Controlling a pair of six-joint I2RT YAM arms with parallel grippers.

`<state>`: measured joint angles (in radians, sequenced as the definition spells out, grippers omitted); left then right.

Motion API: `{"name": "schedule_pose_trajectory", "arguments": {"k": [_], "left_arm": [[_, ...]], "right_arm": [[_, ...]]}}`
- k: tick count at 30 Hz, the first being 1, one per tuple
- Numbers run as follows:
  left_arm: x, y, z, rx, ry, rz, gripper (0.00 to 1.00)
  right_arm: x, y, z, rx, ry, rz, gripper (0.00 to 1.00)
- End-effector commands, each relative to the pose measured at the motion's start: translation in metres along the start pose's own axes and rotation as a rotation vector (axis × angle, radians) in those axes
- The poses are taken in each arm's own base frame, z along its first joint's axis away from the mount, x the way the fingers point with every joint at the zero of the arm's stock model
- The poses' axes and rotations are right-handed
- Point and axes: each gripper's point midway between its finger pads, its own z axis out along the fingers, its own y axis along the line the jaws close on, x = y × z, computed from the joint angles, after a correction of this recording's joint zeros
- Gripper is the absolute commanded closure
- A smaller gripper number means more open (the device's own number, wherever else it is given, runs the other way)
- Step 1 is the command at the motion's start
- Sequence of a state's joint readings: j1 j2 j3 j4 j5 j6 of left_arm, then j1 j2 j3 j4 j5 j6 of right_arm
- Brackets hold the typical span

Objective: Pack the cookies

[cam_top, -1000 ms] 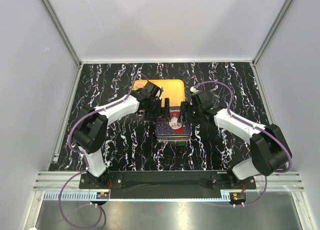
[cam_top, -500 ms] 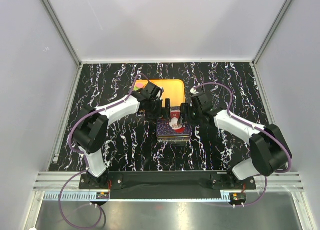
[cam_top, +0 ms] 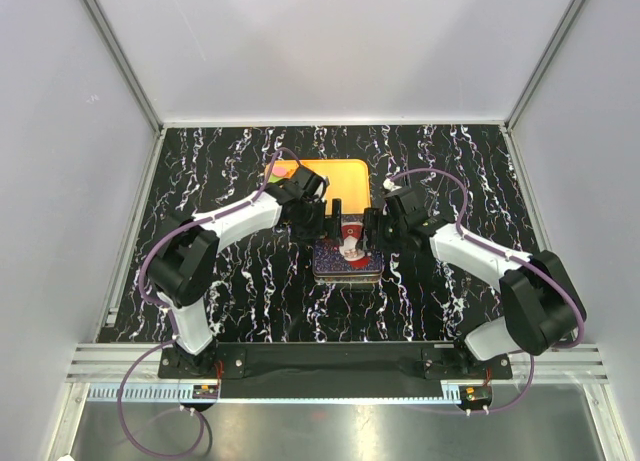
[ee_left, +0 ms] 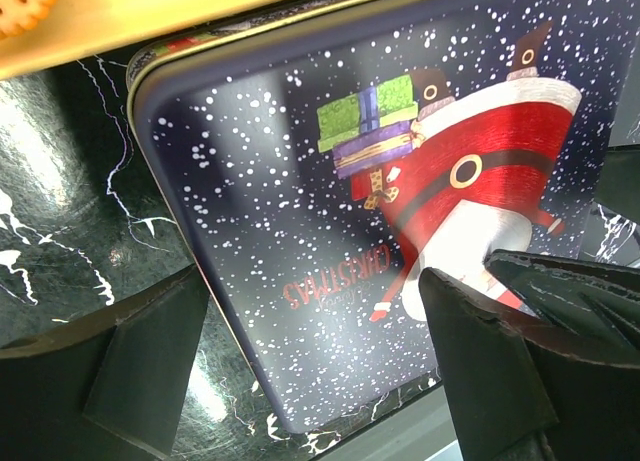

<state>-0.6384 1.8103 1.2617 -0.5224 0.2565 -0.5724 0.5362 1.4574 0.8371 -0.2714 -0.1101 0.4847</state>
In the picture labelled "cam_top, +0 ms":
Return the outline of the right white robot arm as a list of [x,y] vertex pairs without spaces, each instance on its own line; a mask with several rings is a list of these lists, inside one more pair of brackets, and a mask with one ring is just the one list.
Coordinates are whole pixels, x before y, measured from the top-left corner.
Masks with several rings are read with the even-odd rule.
[[383,208],[364,211],[359,240],[364,249],[423,253],[466,271],[500,296],[502,315],[458,340],[454,365],[463,376],[480,375],[499,355],[538,356],[572,332],[584,333],[586,310],[555,253],[510,251],[449,216],[431,216],[409,187],[388,193],[384,201]]

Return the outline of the gold tin lid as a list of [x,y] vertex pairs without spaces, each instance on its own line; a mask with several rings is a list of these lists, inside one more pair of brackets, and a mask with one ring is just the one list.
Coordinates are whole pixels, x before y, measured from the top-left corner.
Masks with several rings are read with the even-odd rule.
[[334,246],[332,241],[323,238],[313,246],[313,273],[336,273],[356,270],[384,270],[384,257],[378,251],[364,251],[357,247],[362,234],[363,216],[346,214],[342,216],[342,246]]

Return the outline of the gold cookie tin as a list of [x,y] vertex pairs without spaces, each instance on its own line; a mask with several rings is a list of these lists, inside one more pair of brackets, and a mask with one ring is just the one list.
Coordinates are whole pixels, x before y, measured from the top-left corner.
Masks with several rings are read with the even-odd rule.
[[318,284],[340,284],[366,287],[381,280],[381,271],[356,270],[336,273],[315,273],[314,279]]

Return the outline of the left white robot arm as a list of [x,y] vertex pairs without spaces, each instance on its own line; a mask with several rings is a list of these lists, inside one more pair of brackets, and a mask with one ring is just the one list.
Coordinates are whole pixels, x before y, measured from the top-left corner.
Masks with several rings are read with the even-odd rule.
[[312,243],[339,229],[326,216],[329,177],[303,165],[276,182],[229,206],[191,217],[167,219],[159,240],[139,274],[140,294],[166,310],[181,365],[196,377],[216,363],[216,338],[209,326],[204,297],[214,282],[218,255],[255,233],[288,225],[290,233]]

